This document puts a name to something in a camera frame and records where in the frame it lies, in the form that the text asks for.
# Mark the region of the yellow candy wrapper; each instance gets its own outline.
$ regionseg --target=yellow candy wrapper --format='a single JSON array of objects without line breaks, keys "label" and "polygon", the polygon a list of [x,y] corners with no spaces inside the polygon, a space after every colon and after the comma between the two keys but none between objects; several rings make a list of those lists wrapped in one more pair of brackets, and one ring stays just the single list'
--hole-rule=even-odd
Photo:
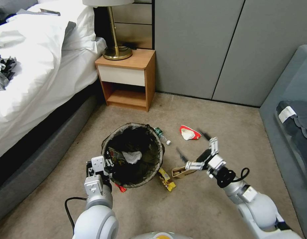
[{"label": "yellow candy wrapper", "polygon": [[159,178],[161,179],[163,185],[169,190],[172,191],[176,187],[176,184],[172,181],[170,176],[164,171],[163,168],[160,168],[158,171]]}]

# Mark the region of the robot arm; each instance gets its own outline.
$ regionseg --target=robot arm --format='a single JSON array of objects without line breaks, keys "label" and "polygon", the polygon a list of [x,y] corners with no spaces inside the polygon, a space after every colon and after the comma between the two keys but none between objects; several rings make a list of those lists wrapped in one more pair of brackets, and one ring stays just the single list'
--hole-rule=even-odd
[{"label": "robot arm", "polygon": [[103,156],[92,158],[87,163],[88,175],[84,183],[88,195],[86,209],[76,221],[73,239],[115,239],[117,236],[119,224],[112,210],[112,189],[104,165]]},{"label": "robot arm", "polygon": [[[223,188],[229,199],[236,205],[243,220],[257,239],[299,239],[278,213],[276,205],[270,197],[257,192],[244,179],[249,173],[244,168],[241,177],[236,177],[232,170],[225,167],[226,162],[218,155],[217,138],[209,140],[209,148],[197,159],[188,161],[181,153],[181,159],[186,162],[186,169],[206,170],[210,178],[215,178],[220,188]],[[88,198],[86,210],[78,217],[74,227],[73,239],[115,239],[118,232],[118,221],[112,211],[113,197],[109,181],[110,174],[105,170],[113,167],[113,163],[103,156],[92,158],[87,162],[87,177],[84,183]],[[181,238],[184,236],[166,233],[148,233],[137,236],[137,239]]]},{"label": "robot arm", "polygon": [[206,133],[202,135],[209,141],[209,148],[197,159],[197,162],[188,161],[180,153],[181,159],[186,162],[186,169],[206,170],[210,178],[215,178],[218,186],[223,188],[229,199],[236,205],[255,238],[300,238],[285,223],[272,199],[257,192],[244,181],[249,169],[244,168],[241,177],[236,177],[232,170],[225,167],[226,162],[218,155],[217,138],[211,138]]}]

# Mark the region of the lamp shade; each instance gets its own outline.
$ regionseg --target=lamp shade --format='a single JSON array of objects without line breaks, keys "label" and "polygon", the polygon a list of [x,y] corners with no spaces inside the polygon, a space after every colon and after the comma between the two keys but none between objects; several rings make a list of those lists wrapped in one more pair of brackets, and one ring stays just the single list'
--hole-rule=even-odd
[{"label": "lamp shade", "polygon": [[93,7],[120,6],[133,3],[134,0],[83,0],[83,4]]}]

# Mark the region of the bed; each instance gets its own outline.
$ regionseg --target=bed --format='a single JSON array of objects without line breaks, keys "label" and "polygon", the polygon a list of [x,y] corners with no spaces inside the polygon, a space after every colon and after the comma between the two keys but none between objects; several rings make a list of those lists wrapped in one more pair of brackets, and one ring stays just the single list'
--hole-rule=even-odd
[{"label": "bed", "polygon": [[[8,14],[12,2],[4,1]],[[14,10],[32,5],[18,1]],[[0,54],[19,61],[13,80],[0,92],[0,219],[54,169],[97,102],[94,61],[106,43],[95,39],[93,9],[77,1],[69,10],[62,0],[28,10],[40,8],[61,16],[15,15],[0,26]],[[69,21],[76,27],[67,37]]]}]

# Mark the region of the crumpled paper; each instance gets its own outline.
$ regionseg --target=crumpled paper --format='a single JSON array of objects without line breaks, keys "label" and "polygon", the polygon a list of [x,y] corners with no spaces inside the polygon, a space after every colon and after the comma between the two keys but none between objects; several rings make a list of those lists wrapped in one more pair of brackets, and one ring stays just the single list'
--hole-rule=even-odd
[{"label": "crumpled paper", "polygon": [[136,151],[136,152],[122,152],[124,158],[126,159],[126,161],[128,163],[131,164],[135,164],[136,162],[138,162],[141,157],[142,157],[142,153],[140,151]]},{"label": "crumpled paper", "polygon": [[12,72],[16,66],[16,58],[9,57],[4,59],[0,55],[0,91],[5,90],[5,87],[12,80],[15,72]]}]

